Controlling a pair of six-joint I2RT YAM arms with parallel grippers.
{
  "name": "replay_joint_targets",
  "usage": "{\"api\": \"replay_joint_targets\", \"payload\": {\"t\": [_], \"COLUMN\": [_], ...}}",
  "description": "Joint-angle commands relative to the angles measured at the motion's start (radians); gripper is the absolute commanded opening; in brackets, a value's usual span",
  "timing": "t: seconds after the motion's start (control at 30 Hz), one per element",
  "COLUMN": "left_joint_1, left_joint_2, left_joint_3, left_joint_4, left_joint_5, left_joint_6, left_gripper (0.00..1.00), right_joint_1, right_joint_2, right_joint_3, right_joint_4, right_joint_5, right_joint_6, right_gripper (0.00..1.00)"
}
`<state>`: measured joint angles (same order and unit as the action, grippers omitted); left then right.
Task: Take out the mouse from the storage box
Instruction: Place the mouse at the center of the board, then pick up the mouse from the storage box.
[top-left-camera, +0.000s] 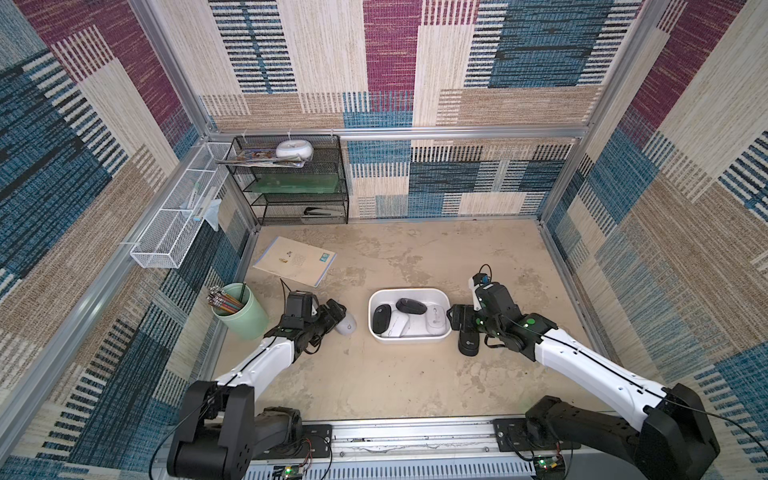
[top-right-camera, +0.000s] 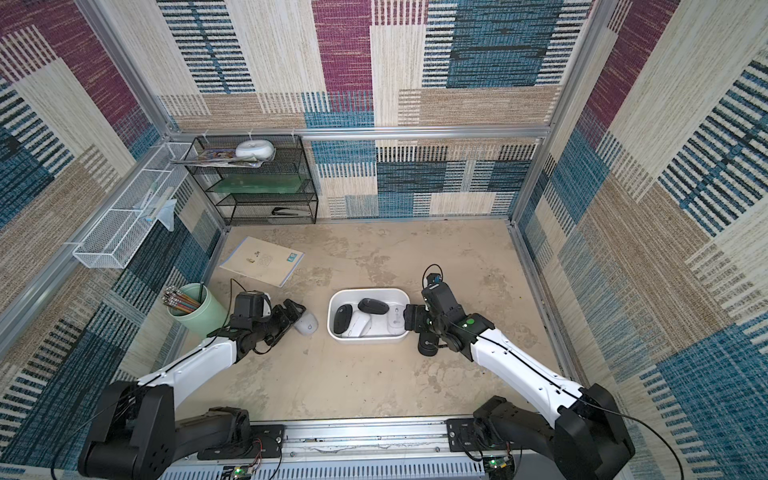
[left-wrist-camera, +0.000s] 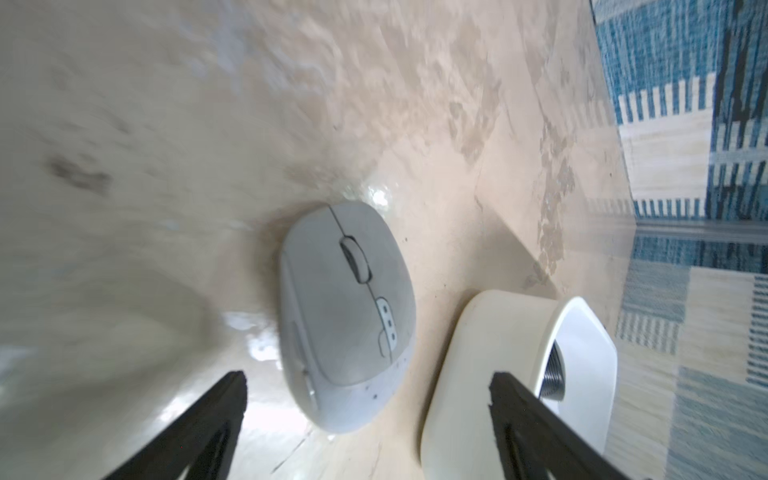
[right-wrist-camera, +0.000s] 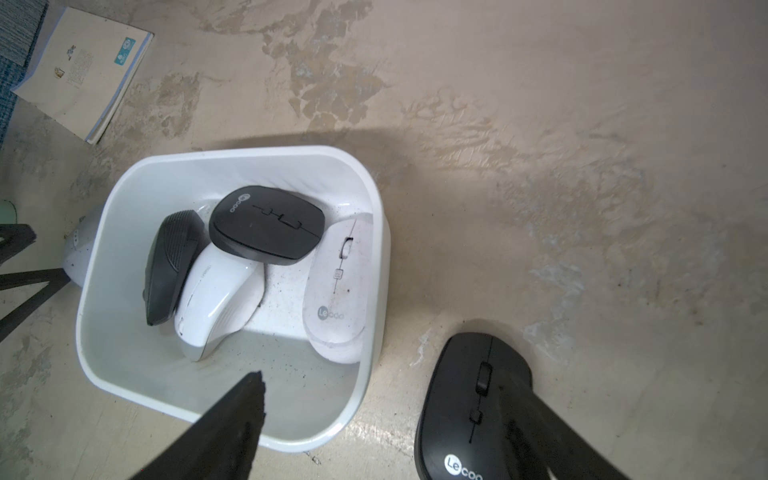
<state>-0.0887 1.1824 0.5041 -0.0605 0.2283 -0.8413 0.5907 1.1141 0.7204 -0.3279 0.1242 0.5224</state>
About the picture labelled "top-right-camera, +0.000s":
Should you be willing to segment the light grey mouse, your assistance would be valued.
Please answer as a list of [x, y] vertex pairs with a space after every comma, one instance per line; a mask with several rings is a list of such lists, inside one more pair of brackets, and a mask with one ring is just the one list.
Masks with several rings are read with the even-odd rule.
[[317, 318], [309, 310], [305, 310], [293, 324], [293, 328], [303, 336], [313, 335], [318, 327]]

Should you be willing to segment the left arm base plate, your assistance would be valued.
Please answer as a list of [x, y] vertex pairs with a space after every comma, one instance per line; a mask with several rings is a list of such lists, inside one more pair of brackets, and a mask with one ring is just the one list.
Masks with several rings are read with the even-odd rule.
[[252, 425], [243, 437], [222, 446], [202, 450], [198, 460], [234, 460], [278, 458], [281, 453], [286, 426], [284, 424]]

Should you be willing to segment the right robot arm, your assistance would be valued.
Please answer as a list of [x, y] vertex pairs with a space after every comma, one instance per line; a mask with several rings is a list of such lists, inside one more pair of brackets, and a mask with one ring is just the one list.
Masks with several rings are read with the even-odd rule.
[[552, 460], [567, 479], [613, 479], [635, 447], [613, 396], [561, 377], [514, 345], [490, 320], [468, 314], [440, 275], [430, 274], [423, 304], [405, 308], [405, 327], [502, 379], [531, 410], [494, 396], [465, 431], [471, 448], [519, 447]]

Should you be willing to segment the white mouse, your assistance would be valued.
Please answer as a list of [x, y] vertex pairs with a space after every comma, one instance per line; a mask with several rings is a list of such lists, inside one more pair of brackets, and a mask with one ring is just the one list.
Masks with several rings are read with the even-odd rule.
[[356, 311], [353, 313], [350, 326], [345, 332], [346, 338], [359, 338], [364, 336], [371, 328], [371, 315]]
[[399, 336], [406, 332], [402, 305], [392, 305], [387, 314], [387, 330], [390, 335]]

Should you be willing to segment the small black Lecoo mouse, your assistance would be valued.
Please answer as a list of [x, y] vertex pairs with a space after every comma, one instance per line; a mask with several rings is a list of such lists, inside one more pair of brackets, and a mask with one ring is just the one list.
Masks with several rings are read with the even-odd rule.
[[419, 335], [418, 352], [425, 357], [433, 357], [439, 351], [439, 339], [432, 334], [423, 332]]

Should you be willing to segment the black ribbed mouse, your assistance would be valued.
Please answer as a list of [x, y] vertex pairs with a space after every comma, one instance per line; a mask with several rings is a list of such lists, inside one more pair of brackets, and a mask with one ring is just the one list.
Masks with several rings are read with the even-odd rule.
[[390, 310], [387, 303], [373, 298], [363, 298], [358, 302], [357, 308], [369, 315], [385, 315]]

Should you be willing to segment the white storage box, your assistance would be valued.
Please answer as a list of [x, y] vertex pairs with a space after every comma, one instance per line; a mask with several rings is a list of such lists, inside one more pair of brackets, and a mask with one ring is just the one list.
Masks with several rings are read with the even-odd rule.
[[326, 329], [342, 344], [399, 343], [407, 336], [404, 312], [409, 303], [398, 288], [340, 290], [329, 301]]

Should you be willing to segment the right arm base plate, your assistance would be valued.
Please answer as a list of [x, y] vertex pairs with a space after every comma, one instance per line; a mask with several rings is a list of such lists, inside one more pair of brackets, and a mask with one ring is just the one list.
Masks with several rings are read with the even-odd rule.
[[471, 417], [449, 418], [444, 421], [449, 449], [454, 453], [480, 453], [528, 449], [525, 443], [502, 440], [489, 426]]

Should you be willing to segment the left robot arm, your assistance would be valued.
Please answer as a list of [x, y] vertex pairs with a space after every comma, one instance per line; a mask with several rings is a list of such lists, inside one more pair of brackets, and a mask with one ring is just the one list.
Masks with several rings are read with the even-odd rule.
[[254, 427], [247, 410], [214, 407], [179, 420], [177, 408], [192, 393], [263, 344], [271, 350], [302, 321], [305, 306], [286, 299], [273, 305], [262, 292], [241, 292], [234, 311], [191, 352], [135, 382], [115, 381], [99, 399], [78, 458], [80, 475], [101, 479], [158, 479], [175, 461], [251, 457], [252, 473], [264, 459], [282, 455], [282, 426]]

